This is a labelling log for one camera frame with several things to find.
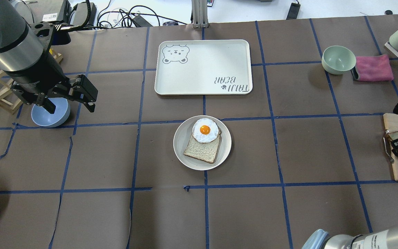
pink towel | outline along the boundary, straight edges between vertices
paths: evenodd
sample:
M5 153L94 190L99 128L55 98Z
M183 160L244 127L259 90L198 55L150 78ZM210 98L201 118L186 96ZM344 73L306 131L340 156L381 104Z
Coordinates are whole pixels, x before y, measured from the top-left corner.
M352 76L358 81L391 81L394 79L388 55L357 56Z

toast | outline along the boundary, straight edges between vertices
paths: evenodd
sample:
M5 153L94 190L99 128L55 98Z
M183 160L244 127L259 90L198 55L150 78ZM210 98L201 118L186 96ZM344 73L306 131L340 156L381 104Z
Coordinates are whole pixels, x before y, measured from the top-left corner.
M188 145L183 154L191 158L201 160L203 162L214 164L218 155L219 146L221 144L221 133L219 131L218 137L206 144L199 143L193 135L191 135Z

blue bowl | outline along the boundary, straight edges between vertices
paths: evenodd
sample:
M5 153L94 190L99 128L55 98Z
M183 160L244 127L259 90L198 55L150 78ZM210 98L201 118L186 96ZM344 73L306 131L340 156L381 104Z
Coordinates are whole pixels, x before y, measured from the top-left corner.
M33 122L38 126L56 127L63 124L70 115L70 104L65 98L49 98L56 106L54 114L50 114L41 106L34 105L31 112Z

white label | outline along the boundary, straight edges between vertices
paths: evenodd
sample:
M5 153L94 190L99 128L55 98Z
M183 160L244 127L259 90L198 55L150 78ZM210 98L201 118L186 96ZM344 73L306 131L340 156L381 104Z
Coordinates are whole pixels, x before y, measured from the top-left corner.
M356 241L356 242L352 243L351 249L363 249L364 242L365 242L365 240L360 240L360 241Z
M57 19L58 19L58 13L45 14L42 17L43 22L52 22L52 21L56 21Z
M388 249L388 230L367 236L363 243L363 249Z

bear drawing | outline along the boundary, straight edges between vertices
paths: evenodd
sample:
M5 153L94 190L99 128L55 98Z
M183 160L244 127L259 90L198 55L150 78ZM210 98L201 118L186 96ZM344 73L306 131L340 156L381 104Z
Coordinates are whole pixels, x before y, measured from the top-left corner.
M190 52L190 49L186 45L165 46L162 49L162 53L164 54L162 62L165 64L170 62L180 62L182 64L186 63L188 61L188 52Z

